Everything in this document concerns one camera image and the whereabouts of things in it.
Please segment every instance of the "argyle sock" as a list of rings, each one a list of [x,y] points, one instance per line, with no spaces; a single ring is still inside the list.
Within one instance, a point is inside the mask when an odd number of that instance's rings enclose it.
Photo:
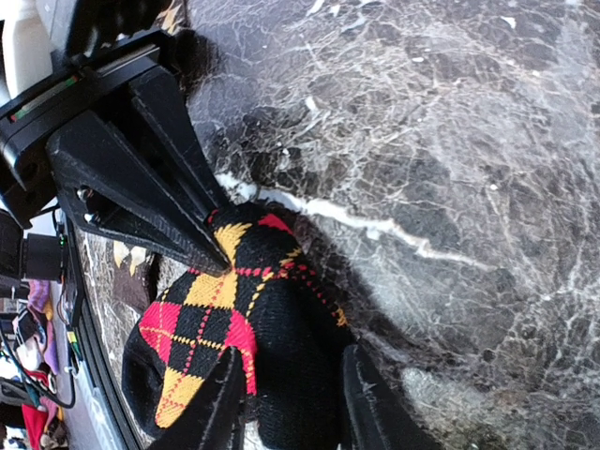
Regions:
[[[219,278],[184,274],[132,330],[123,390],[134,415],[160,436],[233,346],[263,443],[335,449],[340,360],[353,342],[343,311],[277,216],[245,203],[215,213],[210,225],[233,269]]]

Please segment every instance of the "black marble countertop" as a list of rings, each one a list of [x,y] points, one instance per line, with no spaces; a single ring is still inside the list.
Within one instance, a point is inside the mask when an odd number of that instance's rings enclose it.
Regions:
[[[198,35],[187,104],[218,180],[299,213],[421,425],[600,448],[599,2],[187,0],[164,23]],[[138,316],[102,287],[112,244],[86,245],[120,373]]]

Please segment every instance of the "red object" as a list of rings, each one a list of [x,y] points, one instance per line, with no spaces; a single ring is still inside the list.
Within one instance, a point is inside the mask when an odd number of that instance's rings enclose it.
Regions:
[[[181,305],[153,302],[143,315],[140,323],[142,337],[165,363],[169,363],[173,335],[177,328],[177,319],[181,313]]]
[[[254,360],[258,351],[256,337],[248,320],[236,310],[233,311],[232,326],[227,334],[227,339],[225,339],[225,347],[235,347],[242,353],[247,392],[256,396],[258,394],[254,368]]]
[[[39,411],[33,406],[23,405],[22,417],[25,420],[25,428],[27,429],[27,436],[29,436],[31,447],[34,450],[39,450],[39,440],[41,439],[41,435],[44,434],[48,413]]]
[[[259,221],[259,225],[277,228],[278,230],[282,230],[287,234],[293,235],[292,230],[290,230],[290,228],[285,223],[283,223],[283,220],[281,220],[275,214],[269,214],[265,218],[261,219]]]
[[[48,384],[48,374],[42,370],[25,370],[25,372],[27,373],[27,375],[29,375],[31,378],[38,380],[39,382],[42,382],[46,387],[49,387]]]

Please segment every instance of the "black plastic bracket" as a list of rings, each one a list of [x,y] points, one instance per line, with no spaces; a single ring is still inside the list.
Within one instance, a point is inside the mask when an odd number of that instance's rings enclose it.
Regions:
[[[162,32],[122,43],[0,110],[0,197],[24,228],[56,195],[86,232],[229,270],[204,223],[229,201],[190,123],[173,44]]]

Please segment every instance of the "screw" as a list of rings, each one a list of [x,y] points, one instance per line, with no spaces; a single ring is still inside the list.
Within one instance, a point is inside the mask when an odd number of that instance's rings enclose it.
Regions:
[[[87,223],[96,224],[98,222],[98,214],[85,214],[83,218]]]
[[[94,195],[94,191],[92,189],[77,189],[77,197],[79,197],[79,200],[82,202],[87,202],[92,195]]]

